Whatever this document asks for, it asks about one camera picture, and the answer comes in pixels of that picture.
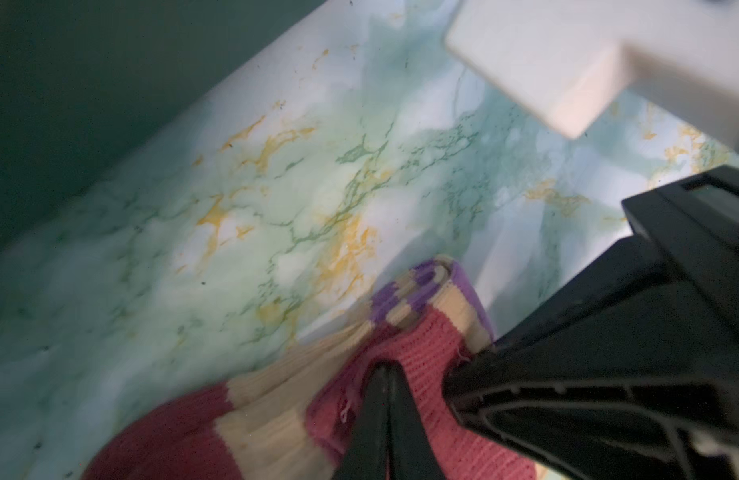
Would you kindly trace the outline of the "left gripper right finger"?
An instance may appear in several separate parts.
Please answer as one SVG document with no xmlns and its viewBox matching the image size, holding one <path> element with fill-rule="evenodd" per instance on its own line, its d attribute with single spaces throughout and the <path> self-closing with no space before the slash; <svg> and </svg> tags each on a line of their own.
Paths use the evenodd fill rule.
<svg viewBox="0 0 739 480">
<path fill-rule="evenodd" d="M 389 365 L 389 474 L 391 479 L 445 479 L 398 363 Z"/>
</svg>

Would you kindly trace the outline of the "beige purple striped sock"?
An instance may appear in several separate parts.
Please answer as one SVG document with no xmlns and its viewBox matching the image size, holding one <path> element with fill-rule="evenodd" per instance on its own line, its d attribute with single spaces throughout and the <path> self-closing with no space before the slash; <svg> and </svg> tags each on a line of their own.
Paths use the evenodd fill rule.
<svg viewBox="0 0 739 480">
<path fill-rule="evenodd" d="M 396 361 L 449 479 L 533 479 L 535 464 L 457 425 L 441 385 L 493 339 L 455 260 L 389 282 L 341 330 L 165 403 L 110 440 L 87 479 L 326 479 L 343 458 L 373 364 Z"/>
</svg>

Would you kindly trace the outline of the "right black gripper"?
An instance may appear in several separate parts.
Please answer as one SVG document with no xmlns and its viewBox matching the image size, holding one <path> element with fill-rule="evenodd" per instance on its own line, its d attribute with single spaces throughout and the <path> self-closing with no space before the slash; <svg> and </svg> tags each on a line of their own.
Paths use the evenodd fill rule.
<svg viewBox="0 0 739 480">
<path fill-rule="evenodd" d="M 739 169 L 623 201 L 615 242 L 443 384 L 459 424 L 571 479 L 739 479 Z"/>
</svg>

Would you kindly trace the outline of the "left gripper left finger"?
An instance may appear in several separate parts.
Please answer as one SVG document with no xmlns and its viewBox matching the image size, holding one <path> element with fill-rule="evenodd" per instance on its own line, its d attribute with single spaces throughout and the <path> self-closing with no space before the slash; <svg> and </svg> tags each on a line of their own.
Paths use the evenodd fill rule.
<svg viewBox="0 0 739 480">
<path fill-rule="evenodd" d="M 373 368 L 359 414 L 351 430 L 349 446 L 332 478 L 383 480 L 389 463 L 389 366 Z"/>
</svg>

